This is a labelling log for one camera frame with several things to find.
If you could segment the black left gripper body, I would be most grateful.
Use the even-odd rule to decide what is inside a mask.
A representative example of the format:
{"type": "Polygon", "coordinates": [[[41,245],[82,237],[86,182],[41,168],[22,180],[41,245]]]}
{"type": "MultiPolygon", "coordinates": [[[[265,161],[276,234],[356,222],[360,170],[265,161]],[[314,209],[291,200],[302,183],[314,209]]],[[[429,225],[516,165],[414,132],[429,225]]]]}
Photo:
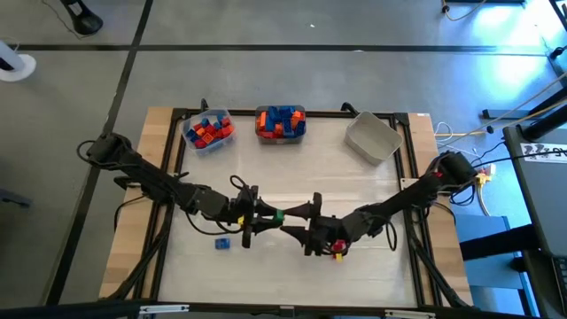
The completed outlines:
{"type": "Polygon", "coordinates": [[[236,198],[229,201],[229,223],[237,223],[242,231],[241,245],[248,249],[252,241],[252,220],[256,196],[252,188],[243,184],[236,198]]]}

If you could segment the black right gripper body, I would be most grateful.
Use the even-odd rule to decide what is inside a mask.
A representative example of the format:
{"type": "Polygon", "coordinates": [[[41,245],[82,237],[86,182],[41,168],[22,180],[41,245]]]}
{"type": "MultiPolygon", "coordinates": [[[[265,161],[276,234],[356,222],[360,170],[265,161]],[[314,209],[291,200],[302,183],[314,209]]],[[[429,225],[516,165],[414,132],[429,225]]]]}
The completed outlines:
{"type": "Polygon", "coordinates": [[[304,246],[304,254],[310,256],[331,255],[336,257],[338,254],[346,256],[349,252],[351,242],[346,238],[342,221],[336,216],[323,216],[322,195],[314,193],[312,216],[308,219],[307,229],[311,231],[311,243],[304,246]]]}

